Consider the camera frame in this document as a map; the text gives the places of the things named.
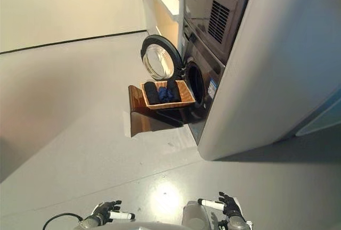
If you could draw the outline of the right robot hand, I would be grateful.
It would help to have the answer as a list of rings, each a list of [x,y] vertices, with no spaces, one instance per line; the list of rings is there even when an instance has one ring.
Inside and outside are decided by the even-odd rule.
[[[199,198],[197,202],[201,206],[221,211],[228,218],[233,216],[243,218],[242,210],[238,200],[224,192],[219,191],[218,201]]]

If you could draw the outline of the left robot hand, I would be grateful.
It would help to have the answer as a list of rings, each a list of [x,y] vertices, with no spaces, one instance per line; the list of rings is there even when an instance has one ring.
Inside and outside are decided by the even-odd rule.
[[[102,221],[106,223],[114,219],[134,220],[135,215],[133,213],[120,210],[121,203],[122,200],[102,202],[94,208],[91,215],[101,217]]]

